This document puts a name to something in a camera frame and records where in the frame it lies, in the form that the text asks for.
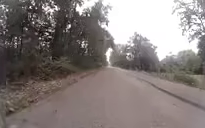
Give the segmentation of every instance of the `white sky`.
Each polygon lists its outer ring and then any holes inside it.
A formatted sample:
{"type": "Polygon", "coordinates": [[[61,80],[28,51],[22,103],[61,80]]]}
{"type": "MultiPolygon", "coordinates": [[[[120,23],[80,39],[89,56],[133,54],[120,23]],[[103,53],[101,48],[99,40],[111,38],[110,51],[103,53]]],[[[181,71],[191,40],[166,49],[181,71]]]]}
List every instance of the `white sky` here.
{"type": "Polygon", "coordinates": [[[170,52],[185,49],[197,51],[196,43],[182,36],[179,18],[172,15],[173,0],[105,0],[113,7],[109,13],[108,30],[115,43],[127,43],[134,32],[150,39],[158,47],[159,59],[170,52]]]}

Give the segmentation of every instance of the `paved road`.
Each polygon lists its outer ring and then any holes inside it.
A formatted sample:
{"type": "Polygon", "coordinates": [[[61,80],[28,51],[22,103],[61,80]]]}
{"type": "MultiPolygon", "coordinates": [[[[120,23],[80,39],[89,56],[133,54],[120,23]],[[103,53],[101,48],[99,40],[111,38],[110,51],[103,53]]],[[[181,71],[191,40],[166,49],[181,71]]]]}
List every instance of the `paved road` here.
{"type": "Polygon", "coordinates": [[[129,73],[103,69],[8,123],[21,128],[205,128],[205,111],[129,73]]]}

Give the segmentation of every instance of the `bush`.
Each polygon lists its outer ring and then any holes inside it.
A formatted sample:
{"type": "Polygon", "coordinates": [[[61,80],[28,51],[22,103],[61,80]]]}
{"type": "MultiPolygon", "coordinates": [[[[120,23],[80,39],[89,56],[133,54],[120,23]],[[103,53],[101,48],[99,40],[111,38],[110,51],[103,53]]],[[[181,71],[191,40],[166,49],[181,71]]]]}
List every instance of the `bush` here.
{"type": "Polygon", "coordinates": [[[192,87],[196,87],[198,84],[198,81],[195,78],[186,74],[174,74],[174,80],[182,82],[192,87]]]}

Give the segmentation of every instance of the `tall tree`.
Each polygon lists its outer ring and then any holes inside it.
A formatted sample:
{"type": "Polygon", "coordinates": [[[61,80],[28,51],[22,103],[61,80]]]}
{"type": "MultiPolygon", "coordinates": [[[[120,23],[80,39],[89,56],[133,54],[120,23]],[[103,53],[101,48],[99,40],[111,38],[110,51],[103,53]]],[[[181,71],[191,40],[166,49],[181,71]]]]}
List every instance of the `tall tree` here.
{"type": "Polygon", "coordinates": [[[205,0],[175,0],[175,3],[174,13],[181,19],[183,34],[188,36],[189,41],[199,41],[199,55],[205,74],[205,0]]]}

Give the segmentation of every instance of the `tree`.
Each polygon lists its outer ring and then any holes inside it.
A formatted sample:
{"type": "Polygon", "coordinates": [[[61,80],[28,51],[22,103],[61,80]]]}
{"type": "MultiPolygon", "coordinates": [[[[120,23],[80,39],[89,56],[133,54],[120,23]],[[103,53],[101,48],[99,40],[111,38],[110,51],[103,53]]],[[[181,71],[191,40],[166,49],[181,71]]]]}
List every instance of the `tree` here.
{"type": "Polygon", "coordinates": [[[82,0],[0,0],[0,53],[4,53],[0,58],[5,60],[7,79],[48,75],[44,69],[54,71],[62,60],[81,68],[105,65],[106,50],[114,46],[113,40],[104,40],[112,39],[103,27],[111,7],[100,0],[80,13],[77,7],[82,4],[82,0]]]}
{"type": "Polygon", "coordinates": [[[174,13],[181,19],[181,28],[189,41],[198,39],[199,55],[203,62],[205,74],[205,0],[175,0],[174,13]]]}
{"type": "Polygon", "coordinates": [[[192,50],[180,51],[177,55],[167,56],[161,61],[163,72],[198,74],[200,67],[201,59],[192,50]]]}
{"type": "Polygon", "coordinates": [[[121,61],[128,68],[156,71],[159,60],[155,50],[156,47],[149,43],[149,39],[134,33],[127,45],[117,45],[118,53],[113,53],[112,61],[116,58],[114,62],[121,61]]]}

